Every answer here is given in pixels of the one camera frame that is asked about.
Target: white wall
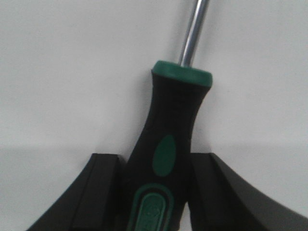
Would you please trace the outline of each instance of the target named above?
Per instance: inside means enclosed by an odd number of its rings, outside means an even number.
[[[29,227],[91,153],[129,156],[193,2],[0,0],[0,230]],[[307,0],[210,2],[194,67],[214,85],[192,142],[306,217],[307,15]]]

